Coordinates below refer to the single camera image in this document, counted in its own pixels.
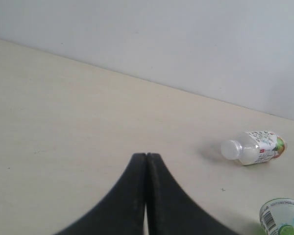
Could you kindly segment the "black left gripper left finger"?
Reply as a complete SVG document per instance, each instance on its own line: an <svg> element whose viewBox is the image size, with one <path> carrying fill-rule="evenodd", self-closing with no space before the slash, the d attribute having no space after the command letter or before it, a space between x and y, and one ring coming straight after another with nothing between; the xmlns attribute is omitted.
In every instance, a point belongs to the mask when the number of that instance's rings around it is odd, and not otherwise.
<svg viewBox="0 0 294 235"><path fill-rule="evenodd" d="M147 155L135 153L111 190L59 235L143 235Z"/></svg>

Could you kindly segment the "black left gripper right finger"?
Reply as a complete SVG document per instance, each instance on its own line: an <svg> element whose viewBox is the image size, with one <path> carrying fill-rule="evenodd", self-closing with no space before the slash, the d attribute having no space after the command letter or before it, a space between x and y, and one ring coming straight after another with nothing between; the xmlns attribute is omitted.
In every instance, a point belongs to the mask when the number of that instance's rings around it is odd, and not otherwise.
<svg viewBox="0 0 294 235"><path fill-rule="evenodd" d="M147 154L150 235L235 235L203 210L174 179L160 154Z"/></svg>

